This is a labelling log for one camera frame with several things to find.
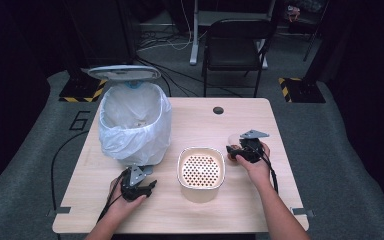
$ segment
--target person's right hand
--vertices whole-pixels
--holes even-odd
[[[265,155],[267,157],[270,157],[270,149],[269,147],[261,142],[264,148]],[[241,164],[248,172],[248,176],[251,179],[251,181],[256,185],[259,186],[265,186],[266,184],[270,184],[270,169],[267,163],[264,160],[260,160],[256,163],[250,163],[245,158],[243,158],[241,155],[236,155],[236,160],[239,164]]]

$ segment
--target wooden table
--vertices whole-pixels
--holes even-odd
[[[185,148],[210,147],[226,156],[229,136],[251,129],[270,134],[261,140],[271,149],[279,194],[287,207],[301,208],[302,202],[289,165],[277,124],[266,99],[262,98],[170,98],[172,139],[162,162],[144,183],[158,180],[152,195],[120,227],[117,233],[257,233],[267,232],[260,198],[242,166],[225,157],[226,176],[215,199],[193,203],[181,193],[177,161]],[[222,107],[224,113],[213,113]],[[99,111],[80,154],[61,203],[69,214],[58,214],[56,233],[88,233],[103,209],[110,182],[125,168],[106,157],[98,139]],[[308,229],[304,215],[296,216]]]

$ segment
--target trash can lid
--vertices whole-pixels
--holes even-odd
[[[153,67],[137,65],[113,65],[92,68],[88,74],[96,79],[112,81],[150,81],[161,77],[161,73]]]

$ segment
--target square container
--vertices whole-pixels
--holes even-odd
[[[215,198],[224,176],[224,157],[215,149],[190,147],[179,156],[177,178],[182,194],[191,202],[204,203]]]

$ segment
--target plastic bag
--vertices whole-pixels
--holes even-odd
[[[99,120],[102,152],[124,165],[156,165],[170,145],[171,104],[155,84],[111,87]]]

